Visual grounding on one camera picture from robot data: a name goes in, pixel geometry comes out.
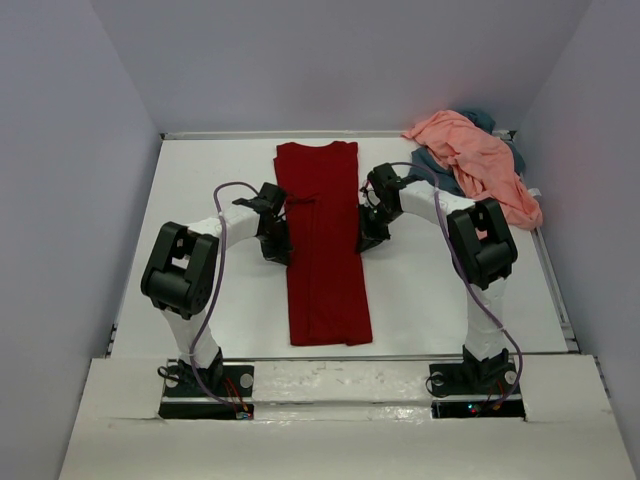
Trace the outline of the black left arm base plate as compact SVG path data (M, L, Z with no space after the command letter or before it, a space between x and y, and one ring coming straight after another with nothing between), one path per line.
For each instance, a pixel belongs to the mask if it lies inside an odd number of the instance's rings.
M190 367L169 361L157 369L163 380L158 415L167 420L252 420L255 368L247 363L224 366L222 377L202 390Z

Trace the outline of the red t shirt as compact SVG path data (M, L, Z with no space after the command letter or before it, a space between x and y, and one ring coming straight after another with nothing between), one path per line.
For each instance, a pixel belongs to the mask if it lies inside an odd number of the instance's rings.
M358 144L276 147L293 252L286 270L294 346L373 341L359 239Z

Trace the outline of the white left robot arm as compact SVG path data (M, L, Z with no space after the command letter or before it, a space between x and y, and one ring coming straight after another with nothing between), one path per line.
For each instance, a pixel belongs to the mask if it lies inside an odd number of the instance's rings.
M265 183L221 208L219 194L228 182L214 189L216 215L189 225L165 223L159 230L141 279L141 293L167 320L179 357L177 372L161 371L176 384L188 383L195 392L211 398L223 378L223 353L209 322L220 295L228 250L257 239L263 258L287 266L293 247L284 207L287 193Z

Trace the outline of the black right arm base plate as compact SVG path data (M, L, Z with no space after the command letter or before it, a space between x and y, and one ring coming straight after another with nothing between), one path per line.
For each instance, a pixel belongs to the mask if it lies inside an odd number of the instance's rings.
M431 415L436 420L526 418L521 389L504 400L513 386L516 367L494 375L483 385L471 385L462 376L462 364L436 363L429 366L425 388L432 397Z

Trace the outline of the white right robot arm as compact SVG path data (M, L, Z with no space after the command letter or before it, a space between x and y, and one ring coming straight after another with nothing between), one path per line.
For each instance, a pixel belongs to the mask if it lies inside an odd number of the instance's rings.
M390 224L403 214L438 226L467 298L467 333L458 363L430 367L426 381L435 398L513 394L522 375L522 350L501 315L506 281L518 251L499 202L473 201L439 187L432 170L427 178L402 177L392 163L374 167L366 177L359 207L358 252L389 240Z

